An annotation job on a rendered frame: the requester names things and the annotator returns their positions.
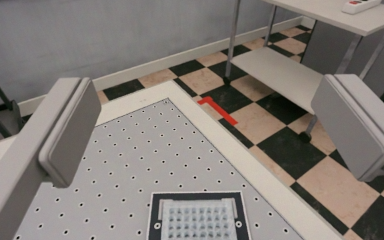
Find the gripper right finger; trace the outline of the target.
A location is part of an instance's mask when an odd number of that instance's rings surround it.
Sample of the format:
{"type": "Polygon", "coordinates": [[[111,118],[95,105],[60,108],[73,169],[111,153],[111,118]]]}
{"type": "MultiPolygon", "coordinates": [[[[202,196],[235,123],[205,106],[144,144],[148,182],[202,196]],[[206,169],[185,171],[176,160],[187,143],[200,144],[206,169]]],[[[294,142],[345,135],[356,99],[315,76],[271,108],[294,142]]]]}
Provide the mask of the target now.
{"type": "Polygon", "coordinates": [[[356,180],[384,175],[384,102],[358,76],[324,75],[311,108],[356,180]]]}

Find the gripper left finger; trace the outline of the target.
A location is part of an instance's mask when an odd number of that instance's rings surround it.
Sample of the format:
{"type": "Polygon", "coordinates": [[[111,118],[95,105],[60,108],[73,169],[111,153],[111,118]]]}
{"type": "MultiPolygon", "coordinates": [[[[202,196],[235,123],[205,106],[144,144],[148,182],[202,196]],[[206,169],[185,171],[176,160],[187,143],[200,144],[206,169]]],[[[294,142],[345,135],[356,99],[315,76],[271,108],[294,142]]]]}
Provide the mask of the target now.
{"type": "Polygon", "coordinates": [[[0,159],[0,240],[13,240],[42,183],[68,188],[102,110],[93,81],[60,78],[0,159]]]}

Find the grey perforated base plate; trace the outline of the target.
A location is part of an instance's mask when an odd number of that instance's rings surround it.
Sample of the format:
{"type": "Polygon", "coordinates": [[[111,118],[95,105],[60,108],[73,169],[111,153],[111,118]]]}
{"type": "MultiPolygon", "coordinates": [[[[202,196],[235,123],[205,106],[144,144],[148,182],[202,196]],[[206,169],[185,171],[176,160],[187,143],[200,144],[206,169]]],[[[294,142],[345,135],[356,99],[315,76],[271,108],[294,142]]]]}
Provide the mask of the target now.
{"type": "Polygon", "coordinates": [[[13,240],[145,240],[151,193],[241,191],[251,240],[305,240],[168,98],[95,126],[72,184],[42,183],[13,240]]]}

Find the white well plate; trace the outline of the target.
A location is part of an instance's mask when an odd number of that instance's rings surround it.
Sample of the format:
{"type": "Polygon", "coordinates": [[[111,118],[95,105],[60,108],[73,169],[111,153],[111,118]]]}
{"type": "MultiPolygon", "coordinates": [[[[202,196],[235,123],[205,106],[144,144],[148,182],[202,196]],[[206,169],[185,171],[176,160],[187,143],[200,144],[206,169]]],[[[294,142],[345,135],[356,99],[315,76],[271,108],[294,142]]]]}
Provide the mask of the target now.
{"type": "Polygon", "coordinates": [[[161,240],[237,240],[231,200],[164,201],[161,240]]]}

